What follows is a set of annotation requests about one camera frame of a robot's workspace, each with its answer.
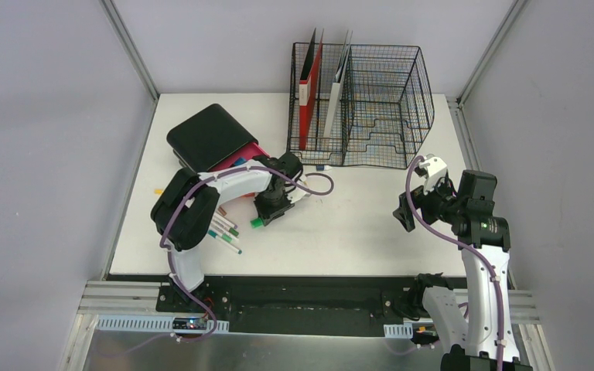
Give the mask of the red notebook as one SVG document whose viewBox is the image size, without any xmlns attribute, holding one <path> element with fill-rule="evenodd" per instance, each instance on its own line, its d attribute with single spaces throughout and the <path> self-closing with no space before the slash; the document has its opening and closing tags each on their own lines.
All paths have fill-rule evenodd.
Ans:
<svg viewBox="0 0 594 371">
<path fill-rule="evenodd" d="M 312 115 L 316 103 L 322 45 L 312 32 L 299 79 L 299 150 L 306 150 Z"/>
</svg>

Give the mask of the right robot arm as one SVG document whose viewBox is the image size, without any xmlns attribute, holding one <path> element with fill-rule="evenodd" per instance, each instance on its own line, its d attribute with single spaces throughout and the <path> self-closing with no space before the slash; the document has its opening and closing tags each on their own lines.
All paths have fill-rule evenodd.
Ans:
<svg viewBox="0 0 594 371">
<path fill-rule="evenodd" d="M 402 318 L 430 318 L 443 349 L 442 370 L 529 370 L 521 360 L 510 318 L 508 222 L 493 215 L 497 177 L 466 170 L 454 185 L 442 170 L 429 175 L 409 169 L 425 184 L 399 196 L 394 217 L 408 231 L 417 224 L 453 243 L 466 272 L 466 315 L 456 304 L 452 282 L 443 274 L 418 274 L 397 298 L 393 311 Z"/>
</svg>

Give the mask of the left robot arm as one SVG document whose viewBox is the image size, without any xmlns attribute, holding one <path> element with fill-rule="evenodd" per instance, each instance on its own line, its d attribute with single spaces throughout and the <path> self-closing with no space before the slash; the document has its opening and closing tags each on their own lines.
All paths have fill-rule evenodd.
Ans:
<svg viewBox="0 0 594 371">
<path fill-rule="evenodd" d="M 150 217 L 161 235 L 160 247 L 169 251 L 172 280 L 179 285 L 175 301 L 186 312 L 199 311 L 205 302 L 199 244 L 207 237 L 216 209 L 233 199 L 254 194 L 262 226 L 283 216 L 294 204 L 287 181 L 303 174 L 303 165 L 291 152 L 279 158 L 257 155 L 218 172 L 196 173 L 181 168 L 152 207 Z"/>
</svg>

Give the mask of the black pink drawer unit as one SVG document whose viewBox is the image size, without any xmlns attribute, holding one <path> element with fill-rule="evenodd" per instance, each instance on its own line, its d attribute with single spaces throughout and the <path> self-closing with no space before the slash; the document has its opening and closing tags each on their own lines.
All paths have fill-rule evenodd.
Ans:
<svg viewBox="0 0 594 371">
<path fill-rule="evenodd" d="M 166 140 L 176 157 L 188 170 L 179 170 L 166 186 L 163 196 L 181 200 L 192 187 L 181 185 L 191 174 L 212 172 L 217 174 L 242 165 L 258 165 L 253 158 L 268 154 L 258 140 L 220 104 L 211 104 L 169 131 Z M 263 171 L 245 171 L 210 182 L 206 189 L 218 188 L 219 202 L 225 203 L 249 193 L 264 192 L 271 185 L 272 174 Z"/>
</svg>

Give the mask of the grey notebook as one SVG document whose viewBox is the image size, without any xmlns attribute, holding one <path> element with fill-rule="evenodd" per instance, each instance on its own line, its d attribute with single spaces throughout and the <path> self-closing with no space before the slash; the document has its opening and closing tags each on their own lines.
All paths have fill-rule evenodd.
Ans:
<svg viewBox="0 0 594 371">
<path fill-rule="evenodd" d="M 332 80 L 332 86 L 329 95 L 329 106 L 327 109 L 326 122 L 323 132 L 324 138 L 331 138 L 331 131 L 333 129 L 333 123 L 336 118 L 336 112 L 344 85 L 344 76 L 347 68 L 347 60 L 352 38 L 353 31 L 347 30 L 339 62 Z"/>
</svg>

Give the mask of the green highlighter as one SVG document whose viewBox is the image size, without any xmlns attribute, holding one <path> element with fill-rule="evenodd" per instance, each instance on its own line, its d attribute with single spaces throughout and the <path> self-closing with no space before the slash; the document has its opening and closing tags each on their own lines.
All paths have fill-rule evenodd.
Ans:
<svg viewBox="0 0 594 371">
<path fill-rule="evenodd" d="M 255 218 L 255 219 L 253 219 L 253 220 L 251 220 L 251 221 L 250 221 L 250 225 L 251 225 L 251 227 L 252 227 L 253 229 L 255 229 L 255 228 L 262 227 L 262 226 L 264 226 L 265 224 L 264 224 L 264 221 L 263 221 L 263 219 L 262 219 L 262 218 L 260 218 L 260 217 L 257 217 L 257 218 Z"/>
</svg>

